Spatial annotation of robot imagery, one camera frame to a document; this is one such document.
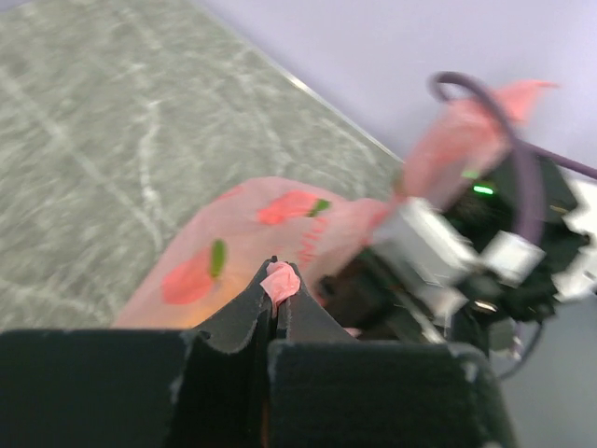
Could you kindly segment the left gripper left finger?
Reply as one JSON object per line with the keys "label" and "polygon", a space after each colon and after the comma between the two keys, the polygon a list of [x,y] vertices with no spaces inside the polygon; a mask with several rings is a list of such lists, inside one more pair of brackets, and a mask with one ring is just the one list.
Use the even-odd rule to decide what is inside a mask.
{"label": "left gripper left finger", "polygon": [[3,332],[2,445],[261,446],[266,275],[194,329]]}

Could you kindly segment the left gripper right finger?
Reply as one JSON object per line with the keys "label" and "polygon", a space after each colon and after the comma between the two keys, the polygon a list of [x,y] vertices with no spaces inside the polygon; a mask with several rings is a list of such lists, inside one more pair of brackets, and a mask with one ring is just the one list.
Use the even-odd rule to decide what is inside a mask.
{"label": "left gripper right finger", "polygon": [[268,347],[270,447],[514,447],[487,358],[461,343],[360,342],[294,264],[268,266],[285,327]]}

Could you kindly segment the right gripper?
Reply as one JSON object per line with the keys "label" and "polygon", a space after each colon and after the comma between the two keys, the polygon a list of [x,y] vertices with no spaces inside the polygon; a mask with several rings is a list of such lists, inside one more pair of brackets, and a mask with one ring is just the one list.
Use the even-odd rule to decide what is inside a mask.
{"label": "right gripper", "polygon": [[454,299],[456,308],[434,311],[413,293],[403,273],[365,248],[334,274],[322,277],[317,292],[325,310],[360,341],[514,345],[518,325],[482,310],[458,289],[440,287],[434,299]]}

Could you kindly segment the pink plastic bag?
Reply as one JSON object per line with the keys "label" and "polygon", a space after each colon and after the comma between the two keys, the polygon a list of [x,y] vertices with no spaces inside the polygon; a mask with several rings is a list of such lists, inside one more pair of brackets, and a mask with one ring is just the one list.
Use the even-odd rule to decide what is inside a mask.
{"label": "pink plastic bag", "polygon": [[294,264],[303,285],[337,273],[409,198],[445,209],[507,154],[507,135],[479,101],[451,101],[410,152],[388,202],[350,201],[282,177],[252,178],[204,206],[174,237],[115,320],[120,329],[199,325],[265,259]]}

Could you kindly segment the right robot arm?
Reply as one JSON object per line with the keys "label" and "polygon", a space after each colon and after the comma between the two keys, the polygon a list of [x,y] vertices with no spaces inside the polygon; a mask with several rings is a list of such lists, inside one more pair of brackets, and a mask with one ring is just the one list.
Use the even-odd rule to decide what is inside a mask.
{"label": "right robot arm", "polygon": [[507,158],[444,210],[423,198],[403,202],[318,290],[326,310],[362,340],[489,351],[499,325],[555,314],[554,277],[591,241],[565,223],[576,206],[553,161]]}

